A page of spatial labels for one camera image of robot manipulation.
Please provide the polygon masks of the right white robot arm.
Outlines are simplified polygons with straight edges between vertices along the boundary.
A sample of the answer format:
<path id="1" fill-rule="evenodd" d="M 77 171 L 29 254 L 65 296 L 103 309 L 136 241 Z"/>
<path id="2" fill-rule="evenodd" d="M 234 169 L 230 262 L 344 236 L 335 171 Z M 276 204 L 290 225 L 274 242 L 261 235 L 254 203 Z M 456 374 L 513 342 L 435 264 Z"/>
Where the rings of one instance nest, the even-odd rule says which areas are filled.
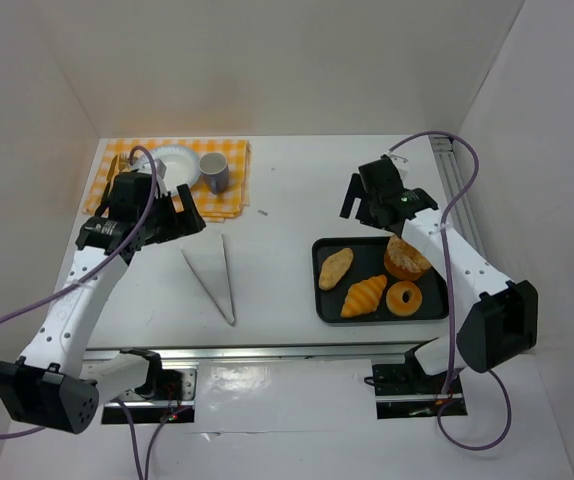
<path id="1" fill-rule="evenodd" d="M 391 158 L 382 156 L 352 175 L 342 217 L 349 216 L 355 200 L 361 223 L 397 234 L 447 284 L 448 333 L 407 353 L 405 362 L 414 373 L 447 380 L 465 368 L 485 373 L 536 345 L 535 287 L 491 266 L 448 225 L 429 194 L 404 187 Z"/>

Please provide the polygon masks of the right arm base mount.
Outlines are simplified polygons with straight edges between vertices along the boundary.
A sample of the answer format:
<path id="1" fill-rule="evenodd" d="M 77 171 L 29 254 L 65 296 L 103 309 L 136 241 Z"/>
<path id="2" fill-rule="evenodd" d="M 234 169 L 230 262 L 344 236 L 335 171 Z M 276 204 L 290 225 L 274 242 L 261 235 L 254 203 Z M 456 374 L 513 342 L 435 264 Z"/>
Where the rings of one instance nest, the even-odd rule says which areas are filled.
<path id="1" fill-rule="evenodd" d="M 440 410 L 444 416 L 466 416 L 461 381 L 454 380 L 443 393 L 445 377 L 427 376 L 404 364 L 374 364 L 363 382 L 373 390 L 379 420 L 431 418 Z"/>

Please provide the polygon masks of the ring donut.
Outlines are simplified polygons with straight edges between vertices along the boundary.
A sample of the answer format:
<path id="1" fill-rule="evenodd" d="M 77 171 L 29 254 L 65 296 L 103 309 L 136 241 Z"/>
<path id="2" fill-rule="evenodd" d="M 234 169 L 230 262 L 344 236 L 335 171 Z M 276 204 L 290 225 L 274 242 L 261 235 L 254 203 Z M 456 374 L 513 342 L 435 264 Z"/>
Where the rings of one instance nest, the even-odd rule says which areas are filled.
<path id="1" fill-rule="evenodd" d="M 386 305 L 389 311 L 399 317 L 415 314 L 423 302 L 419 287 L 411 281 L 394 283 L 387 291 Z"/>

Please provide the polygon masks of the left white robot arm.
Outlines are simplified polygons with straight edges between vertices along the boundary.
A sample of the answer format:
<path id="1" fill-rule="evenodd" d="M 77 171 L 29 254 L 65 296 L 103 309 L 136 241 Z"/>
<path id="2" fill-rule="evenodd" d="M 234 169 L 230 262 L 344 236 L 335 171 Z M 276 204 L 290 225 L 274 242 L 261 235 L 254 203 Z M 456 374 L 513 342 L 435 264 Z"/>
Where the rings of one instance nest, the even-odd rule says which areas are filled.
<path id="1" fill-rule="evenodd" d="M 79 434 L 100 406 L 124 392 L 150 397 L 161 387 L 162 360 L 151 350 L 123 348 L 98 366 L 83 365 L 105 304 L 136 252 L 205 227 L 187 185 L 177 188 L 183 209 L 176 211 L 173 195 L 151 181 L 138 172 L 114 179 L 107 204 L 80 229 L 67 294 L 52 301 L 18 359 L 0 362 L 0 399 L 13 420 Z"/>

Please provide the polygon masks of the metal tongs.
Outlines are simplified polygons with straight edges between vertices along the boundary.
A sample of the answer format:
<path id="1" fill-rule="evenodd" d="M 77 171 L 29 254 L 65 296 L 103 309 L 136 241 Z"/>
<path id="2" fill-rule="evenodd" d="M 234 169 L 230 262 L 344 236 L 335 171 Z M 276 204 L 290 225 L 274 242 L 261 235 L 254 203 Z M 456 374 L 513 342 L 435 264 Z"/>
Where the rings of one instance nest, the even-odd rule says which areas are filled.
<path id="1" fill-rule="evenodd" d="M 181 253 L 223 320 L 234 327 L 235 308 L 223 235 L 218 232 L 201 233 L 196 239 L 184 243 Z"/>

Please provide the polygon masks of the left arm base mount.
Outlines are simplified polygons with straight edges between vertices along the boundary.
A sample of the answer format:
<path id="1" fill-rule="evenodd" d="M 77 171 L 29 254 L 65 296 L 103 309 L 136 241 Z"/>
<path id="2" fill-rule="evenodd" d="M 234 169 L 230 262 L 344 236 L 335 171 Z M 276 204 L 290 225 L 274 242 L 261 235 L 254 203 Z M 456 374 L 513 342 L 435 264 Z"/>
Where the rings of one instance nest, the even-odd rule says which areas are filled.
<path id="1" fill-rule="evenodd" d="M 153 425 L 163 419 L 171 424 L 189 424 L 195 420 L 196 383 L 196 368 L 164 369 L 150 397 L 126 391 L 120 400 L 135 425 Z"/>

